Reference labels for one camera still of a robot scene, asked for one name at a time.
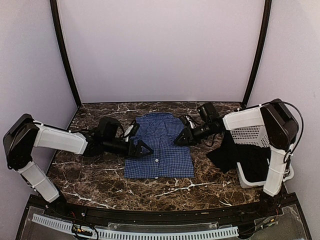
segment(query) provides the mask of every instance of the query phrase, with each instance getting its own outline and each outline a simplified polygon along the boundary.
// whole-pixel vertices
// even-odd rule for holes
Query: lavender wall
[[[264,2],[59,0],[82,101],[242,101]]]
[[[0,137],[23,114],[67,127],[76,111],[61,60],[48,0],[4,0],[0,8]],[[52,150],[33,159],[46,170]],[[15,239],[30,188],[7,169],[0,146],[0,239]]]
[[[319,1],[273,1],[261,65],[249,102],[253,105],[281,98],[296,105],[303,114],[305,132],[292,157],[295,176],[286,185],[289,191],[297,193],[313,239],[320,236],[319,12]]]

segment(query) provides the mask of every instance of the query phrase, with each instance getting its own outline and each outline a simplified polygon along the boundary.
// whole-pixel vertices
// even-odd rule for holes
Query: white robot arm
[[[33,161],[32,149],[44,147],[84,156],[110,152],[140,158],[153,154],[153,150],[143,141],[140,140],[134,145],[130,140],[130,137],[138,131],[139,124],[133,122],[122,137],[116,137],[118,127],[122,128],[118,120],[105,117],[91,131],[72,133],[47,126],[35,121],[31,115],[24,114],[3,138],[7,166],[20,173],[32,188],[37,190],[48,203],[52,203],[61,196],[61,193]]]
[[[224,116],[219,116],[211,103],[205,103],[198,108],[205,122],[193,127],[190,121],[182,116],[180,119],[186,128],[175,140],[179,146],[190,146],[212,134],[232,131],[239,128],[265,126],[269,138],[271,158],[269,171],[263,191],[269,196],[277,195],[282,186],[286,168],[293,151],[299,130],[298,122],[280,99],[244,110],[238,109]]]

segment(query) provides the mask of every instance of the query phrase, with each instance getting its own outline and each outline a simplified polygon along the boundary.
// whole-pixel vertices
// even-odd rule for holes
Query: marble table
[[[87,103],[75,115],[70,130],[93,128],[99,119],[111,116],[127,128],[135,117],[151,112],[170,112],[175,117],[189,114],[201,121],[196,109],[201,102]],[[221,113],[233,111],[238,103],[213,103]],[[206,157],[218,148],[190,147],[194,178],[126,179],[125,158],[111,153],[83,157],[59,151],[48,176],[61,189],[69,203],[99,208],[134,211],[187,211],[221,208],[256,202],[261,187],[243,189],[236,170],[223,174]]]

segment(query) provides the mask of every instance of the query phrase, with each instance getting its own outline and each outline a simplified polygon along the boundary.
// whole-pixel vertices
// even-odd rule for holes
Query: blue plaid shirt
[[[174,140],[184,129],[179,118],[171,113],[149,113],[137,117],[140,124],[134,143],[144,141],[153,149],[153,154],[142,158],[128,158],[125,161],[124,177],[129,179],[193,178],[194,166],[190,149],[176,146]]]

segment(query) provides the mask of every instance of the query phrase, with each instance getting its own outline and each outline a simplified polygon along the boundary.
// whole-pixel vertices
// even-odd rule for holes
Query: black cloth
[[[268,160],[271,156],[269,147],[247,144],[235,144],[231,133],[224,134],[220,148],[210,151],[206,156],[223,173],[235,169],[241,164],[244,177],[251,183],[265,181],[268,174]]]

